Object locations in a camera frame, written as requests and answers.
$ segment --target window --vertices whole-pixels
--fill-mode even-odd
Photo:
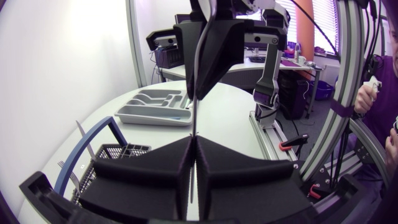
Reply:
[[[338,50],[338,16],[336,9],[335,0],[313,0],[313,16],[314,21],[323,30],[330,42]],[[321,34],[321,32],[315,28],[315,47],[321,47],[326,52],[335,54],[332,47]]]
[[[291,0],[275,0],[281,6],[283,6],[290,14],[289,29],[287,31],[287,41],[295,42],[297,41],[297,26],[296,26],[296,8]]]

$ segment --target purple strap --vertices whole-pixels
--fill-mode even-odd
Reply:
[[[296,63],[293,63],[289,60],[281,60],[280,63],[288,67],[301,67],[300,65],[297,65]]]
[[[332,99],[330,109],[340,115],[342,118],[348,118],[354,113],[354,106],[344,107],[339,104],[335,99]]]

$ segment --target blue handle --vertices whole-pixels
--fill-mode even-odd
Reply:
[[[63,196],[65,192],[65,188],[67,187],[68,179],[70,174],[72,173],[73,168],[76,165],[77,160],[79,159],[82,152],[85,150],[90,141],[105,127],[109,126],[114,137],[118,140],[118,143],[121,146],[127,146],[127,141],[123,137],[120,132],[119,127],[114,121],[113,117],[108,116],[94,125],[79,141],[79,143],[75,146],[72,152],[69,154],[68,159],[65,162],[65,165],[62,167],[60,175],[58,175],[57,182],[55,183],[54,190],[56,193]]]

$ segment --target desk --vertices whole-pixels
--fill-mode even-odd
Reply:
[[[236,86],[242,89],[254,89],[255,84],[262,76],[262,71],[264,69],[264,63],[253,63],[250,62],[248,58],[244,59],[244,63],[234,65],[230,68],[227,74],[220,80],[221,83],[226,83],[232,86]],[[312,90],[312,96],[310,100],[310,106],[307,110],[306,118],[310,117],[313,102],[315,101],[315,93],[318,88],[318,82],[320,77],[321,68],[312,68],[306,65],[300,67],[290,67],[285,65],[280,65],[280,70],[305,70],[312,71],[315,70],[315,81],[314,88]],[[170,80],[184,80],[185,79],[185,65],[181,65],[175,68],[162,69],[163,77]]]
[[[129,93],[111,100],[89,115],[81,124],[83,129],[88,131],[105,116],[113,116],[123,104],[137,94],[138,91],[143,89],[186,90],[186,84],[184,81],[167,82],[130,91]],[[249,122],[249,112],[253,111],[255,106],[256,104],[253,97],[249,93],[230,85],[217,83],[209,94],[199,102],[197,117],[198,134],[247,156],[264,159],[257,137]],[[159,147],[187,137],[192,131],[192,126],[173,127],[123,124],[118,117],[114,117],[114,119],[127,142],[152,146],[152,150],[156,150]],[[276,122],[275,127],[280,136],[280,140],[286,141],[286,137]],[[57,162],[65,161],[80,139],[81,134],[76,128],[42,169],[42,172],[47,176],[52,187],[54,187],[60,172]],[[98,150],[100,145],[104,143],[117,144],[109,128],[104,128],[98,133],[91,141],[91,146],[94,150]],[[73,170],[79,179],[83,176],[89,162],[90,155],[88,151],[85,150]],[[65,189],[64,197],[71,198],[74,188],[72,182],[69,181]],[[199,217],[196,186],[194,193],[194,203],[188,204],[189,220],[197,220]],[[34,210],[27,200],[24,200],[18,220],[21,223],[44,223],[42,217]]]

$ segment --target white wall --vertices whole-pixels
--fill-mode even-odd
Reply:
[[[13,0],[0,12],[0,190],[18,186],[95,109],[137,88],[124,0]]]
[[[189,0],[136,0],[134,4],[137,12],[142,60],[147,84],[150,85],[155,63],[150,60],[151,51],[146,37],[153,31],[172,29],[175,24],[174,15],[189,14],[192,9]],[[158,77],[155,74],[153,83],[157,83],[157,80]]]

